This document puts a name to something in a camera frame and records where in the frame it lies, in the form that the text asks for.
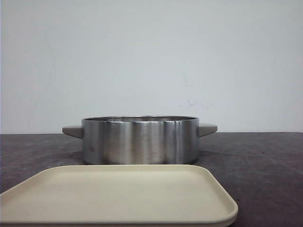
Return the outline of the beige plastic tray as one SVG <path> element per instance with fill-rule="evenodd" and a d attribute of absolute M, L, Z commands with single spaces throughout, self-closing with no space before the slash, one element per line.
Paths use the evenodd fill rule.
<path fill-rule="evenodd" d="M 2 226 L 226 227 L 238 205 L 193 165 L 87 165 L 46 169 L 0 196 Z"/>

